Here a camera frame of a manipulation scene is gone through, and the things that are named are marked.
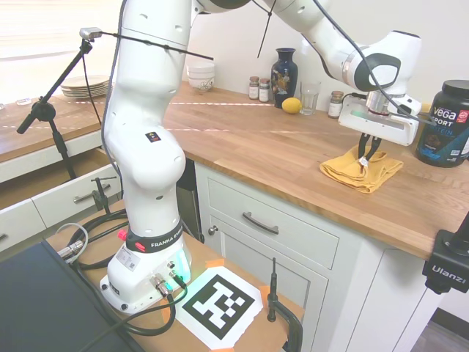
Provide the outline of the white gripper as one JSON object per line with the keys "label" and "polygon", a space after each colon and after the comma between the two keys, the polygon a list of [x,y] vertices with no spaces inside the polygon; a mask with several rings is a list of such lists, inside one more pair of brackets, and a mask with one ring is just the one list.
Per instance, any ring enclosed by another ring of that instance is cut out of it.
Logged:
{"label": "white gripper", "polygon": [[381,116],[371,113],[363,102],[345,103],[339,116],[339,124],[362,133],[358,143],[358,159],[365,156],[368,135],[373,136],[366,154],[367,161],[377,152],[381,139],[409,146],[418,131],[418,121],[393,114]]}

